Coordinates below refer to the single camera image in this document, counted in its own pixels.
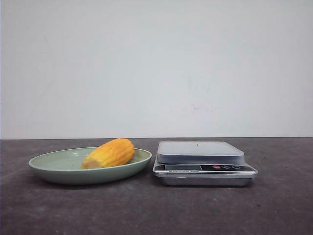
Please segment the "yellow corn cob piece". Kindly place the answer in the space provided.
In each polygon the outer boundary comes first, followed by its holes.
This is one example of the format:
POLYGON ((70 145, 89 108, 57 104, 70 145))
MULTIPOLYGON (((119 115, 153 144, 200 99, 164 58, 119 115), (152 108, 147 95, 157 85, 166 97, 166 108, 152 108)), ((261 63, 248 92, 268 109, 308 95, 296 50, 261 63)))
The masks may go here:
POLYGON ((90 152, 81 164, 82 169, 106 168, 124 165, 132 159, 134 145, 129 139, 109 141, 90 152))

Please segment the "silver digital kitchen scale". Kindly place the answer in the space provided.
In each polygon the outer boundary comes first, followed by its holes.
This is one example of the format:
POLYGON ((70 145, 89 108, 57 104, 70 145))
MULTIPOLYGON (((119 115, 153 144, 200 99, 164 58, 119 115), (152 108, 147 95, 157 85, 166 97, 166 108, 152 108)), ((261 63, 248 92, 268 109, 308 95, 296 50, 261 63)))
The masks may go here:
POLYGON ((161 141, 153 173, 165 185, 248 185, 258 171, 240 149, 224 141, 161 141))

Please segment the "green oval plate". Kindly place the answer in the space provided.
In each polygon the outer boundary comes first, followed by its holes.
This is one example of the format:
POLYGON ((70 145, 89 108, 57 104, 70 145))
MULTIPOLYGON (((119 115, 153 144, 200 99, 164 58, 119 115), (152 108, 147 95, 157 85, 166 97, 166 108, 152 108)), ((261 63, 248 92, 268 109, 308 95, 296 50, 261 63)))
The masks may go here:
POLYGON ((83 159, 95 149, 84 147, 41 154, 29 160, 28 165, 42 180, 63 185, 91 185, 122 180, 141 172, 152 154, 135 149, 133 158, 124 165, 82 169, 83 159))

